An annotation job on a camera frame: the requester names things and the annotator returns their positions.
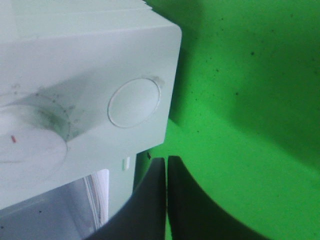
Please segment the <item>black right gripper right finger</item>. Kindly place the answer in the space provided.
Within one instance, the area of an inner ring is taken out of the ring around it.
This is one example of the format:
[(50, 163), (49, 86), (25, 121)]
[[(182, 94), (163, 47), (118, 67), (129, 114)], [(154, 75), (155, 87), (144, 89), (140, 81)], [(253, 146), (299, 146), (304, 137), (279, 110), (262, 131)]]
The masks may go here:
[(264, 240), (200, 187), (181, 157), (167, 161), (167, 212), (174, 240)]

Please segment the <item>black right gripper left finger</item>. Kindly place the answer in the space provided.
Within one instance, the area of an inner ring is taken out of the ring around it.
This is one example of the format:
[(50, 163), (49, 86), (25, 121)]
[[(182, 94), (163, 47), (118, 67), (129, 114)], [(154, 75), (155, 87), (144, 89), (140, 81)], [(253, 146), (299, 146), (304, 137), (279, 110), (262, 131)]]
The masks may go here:
[(166, 230), (165, 160), (154, 158), (128, 201), (88, 240), (163, 240)]

